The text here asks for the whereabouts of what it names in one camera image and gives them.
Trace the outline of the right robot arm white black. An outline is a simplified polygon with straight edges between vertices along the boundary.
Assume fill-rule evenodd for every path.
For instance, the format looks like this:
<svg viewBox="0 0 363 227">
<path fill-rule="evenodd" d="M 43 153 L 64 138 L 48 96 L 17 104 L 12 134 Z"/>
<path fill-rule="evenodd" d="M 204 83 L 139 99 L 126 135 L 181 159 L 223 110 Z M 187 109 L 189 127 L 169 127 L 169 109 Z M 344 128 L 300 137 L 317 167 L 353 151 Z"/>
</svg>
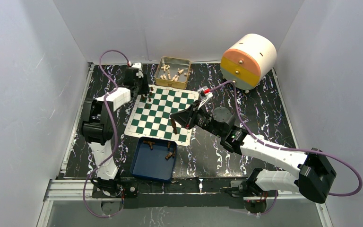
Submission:
<svg viewBox="0 0 363 227">
<path fill-rule="evenodd" d="M 248 192 L 259 196 L 263 192 L 280 190 L 298 192 L 315 203 L 325 203 L 336 172 L 324 155 L 312 152 L 287 151 L 273 143 L 253 138 L 246 129 L 235 124 L 236 118 L 225 107 L 212 114 L 195 101 L 188 109 L 170 115 L 171 122 L 185 129 L 195 126 L 221 138 L 220 144 L 229 152 L 261 159 L 280 171 L 256 168 L 247 180 Z"/>
</svg>

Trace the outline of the tall brown king piece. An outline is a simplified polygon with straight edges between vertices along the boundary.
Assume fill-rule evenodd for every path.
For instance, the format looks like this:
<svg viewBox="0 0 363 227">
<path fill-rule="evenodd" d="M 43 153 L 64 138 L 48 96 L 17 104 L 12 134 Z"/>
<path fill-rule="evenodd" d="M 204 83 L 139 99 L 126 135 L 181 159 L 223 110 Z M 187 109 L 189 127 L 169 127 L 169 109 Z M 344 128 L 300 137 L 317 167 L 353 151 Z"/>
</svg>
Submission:
<svg viewBox="0 0 363 227">
<path fill-rule="evenodd" d="M 173 128 L 173 133 L 177 135 L 178 131 L 177 131 L 177 125 L 176 125 L 175 120 L 171 118 L 170 122 L 171 122 L 171 125 L 172 125 L 172 128 Z"/>
</svg>

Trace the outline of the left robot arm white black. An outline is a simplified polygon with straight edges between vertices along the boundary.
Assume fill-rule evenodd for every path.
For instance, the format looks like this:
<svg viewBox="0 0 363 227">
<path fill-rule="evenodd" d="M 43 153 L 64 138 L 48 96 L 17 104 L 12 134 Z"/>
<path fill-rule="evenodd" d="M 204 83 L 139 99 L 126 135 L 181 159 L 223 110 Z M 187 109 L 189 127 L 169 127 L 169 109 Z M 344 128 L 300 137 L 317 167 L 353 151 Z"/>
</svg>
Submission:
<svg viewBox="0 0 363 227">
<path fill-rule="evenodd" d="M 122 184 L 117 177 L 118 168 L 113 159 L 113 112 L 132 98 L 149 92 L 141 63 L 134 63 L 126 68 L 122 85 L 101 97 L 87 99 L 83 104 L 79 132 L 91 148 L 96 162 L 96 177 L 91 178 L 91 183 L 111 197 L 122 192 Z"/>
</svg>

